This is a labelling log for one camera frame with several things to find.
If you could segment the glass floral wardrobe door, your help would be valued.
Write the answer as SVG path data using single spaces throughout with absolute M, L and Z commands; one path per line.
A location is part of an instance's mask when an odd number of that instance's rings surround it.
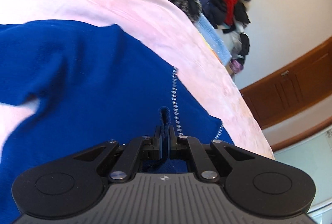
M 274 155 L 276 160 L 311 176 L 316 195 L 308 214 L 316 223 L 331 223 L 331 127 Z

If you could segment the brown wooden door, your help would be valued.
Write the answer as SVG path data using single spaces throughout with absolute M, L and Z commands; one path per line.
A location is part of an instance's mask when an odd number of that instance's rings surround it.
M 263 130 L 327 98 L 331 95 L 331 38 L 240 93 Z

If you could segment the light blue knit sweater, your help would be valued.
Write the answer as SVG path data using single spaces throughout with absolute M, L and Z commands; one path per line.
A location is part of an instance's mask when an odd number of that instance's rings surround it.
M 194 26 L 221 63 L 226 66 L 231 60 L 231 53 L 208 19 L 203 14 L 200 14 L 200 18 L 194 23 Z

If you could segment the dark navy garment pile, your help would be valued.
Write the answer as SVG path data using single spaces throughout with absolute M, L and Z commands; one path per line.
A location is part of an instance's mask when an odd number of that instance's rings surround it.
M 227 16 L 227 5 L 224 0 L 199 0 L 204 16 L 214 29 L 223 25 Z

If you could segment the leopard print fuzzy garment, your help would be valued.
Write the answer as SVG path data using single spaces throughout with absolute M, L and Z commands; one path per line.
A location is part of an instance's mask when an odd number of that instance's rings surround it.
M 199 0 L 168 0 L 183 11 L 191 22 L 199 20 L 202 6 Z

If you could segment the pink bed blanket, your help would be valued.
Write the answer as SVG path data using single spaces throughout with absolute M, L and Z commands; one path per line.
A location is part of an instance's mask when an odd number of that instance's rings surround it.
M 225 66 L 188 17 L 167 0 L 1 0 L 1 23 L 46 19 L 117 24 L 178 69 L 181 82 L 236 146 L 273 158 L 272 149 Z

